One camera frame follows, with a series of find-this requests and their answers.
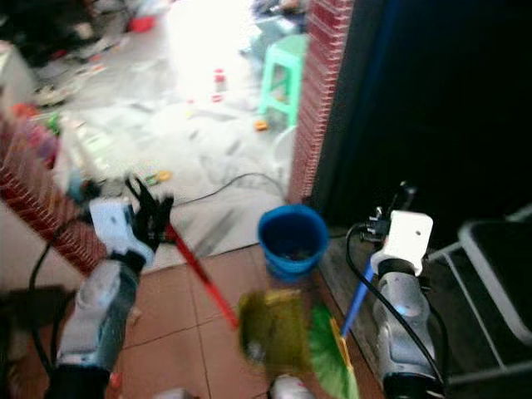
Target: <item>brick pillar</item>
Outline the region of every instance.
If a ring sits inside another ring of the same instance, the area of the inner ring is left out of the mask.
[[[80,209],[56,186],[52,172],[27,143],[25,133],[21,122],[6,121],[0,113],[0,197],[49,241],[54,231]],[[106,253],[93,229],[83,223],[64,232],[55,248],[85,275]]]
[[[309,44],[288,188],[292,203],[312,193],[354,1],[310,1]]]

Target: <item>bucket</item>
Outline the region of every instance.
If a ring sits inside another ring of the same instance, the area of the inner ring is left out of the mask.
[[[305,205],[285,205],[260,219],[259,242],[269,271],[291,283],[321,259],[328,245],[328,230],[315,210]]]

